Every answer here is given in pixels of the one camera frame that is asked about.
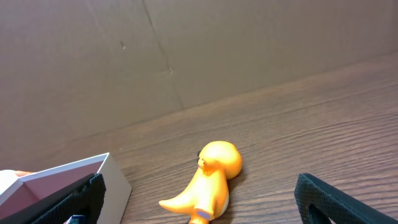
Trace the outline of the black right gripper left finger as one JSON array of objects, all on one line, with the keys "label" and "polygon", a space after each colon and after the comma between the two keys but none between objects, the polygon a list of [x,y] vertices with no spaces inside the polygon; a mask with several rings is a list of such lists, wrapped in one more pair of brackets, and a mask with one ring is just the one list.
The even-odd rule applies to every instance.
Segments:
[{"label": "black right gripper left finger", "polygon": [[106,186],[102,174],[80,180],[1,219],[1,224],[96,224],[104,204]]}]

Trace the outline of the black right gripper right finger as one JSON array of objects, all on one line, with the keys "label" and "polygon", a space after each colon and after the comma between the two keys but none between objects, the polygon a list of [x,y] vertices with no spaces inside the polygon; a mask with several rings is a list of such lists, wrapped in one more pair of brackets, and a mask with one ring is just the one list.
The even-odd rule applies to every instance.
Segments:
[{"label": "black right gripper right finger", "polygon": [[294,197],[304,224],[397,224],[312,174],[298,176]]}]

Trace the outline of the white box with pink interior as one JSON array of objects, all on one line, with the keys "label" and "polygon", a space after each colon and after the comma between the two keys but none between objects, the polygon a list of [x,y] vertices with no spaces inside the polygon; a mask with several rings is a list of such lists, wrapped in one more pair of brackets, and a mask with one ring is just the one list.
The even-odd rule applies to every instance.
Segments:
[{"label": "white box with pink interior", "polygon": [[99,223],[120,223],[131,185],[110,153],[100,154],[19,177],[14,170],[1,171],[1,218],[20,212],[40,199],[89,174],[101,174],[106,187]]}]

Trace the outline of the orange dinosaur toy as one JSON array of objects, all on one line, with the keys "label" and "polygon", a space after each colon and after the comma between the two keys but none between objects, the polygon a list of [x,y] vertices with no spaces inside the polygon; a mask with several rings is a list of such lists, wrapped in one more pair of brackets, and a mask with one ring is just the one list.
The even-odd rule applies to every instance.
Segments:
[{"label": "orange dinosaur toy", "polygon": [[222,216],[229,204],[228,180],[243,168],[237,147],[228,141],[208,143],[198,154],[198,169],[177,196],[159,201],[174,213],[188,215],[190,223],[207,224]]}]

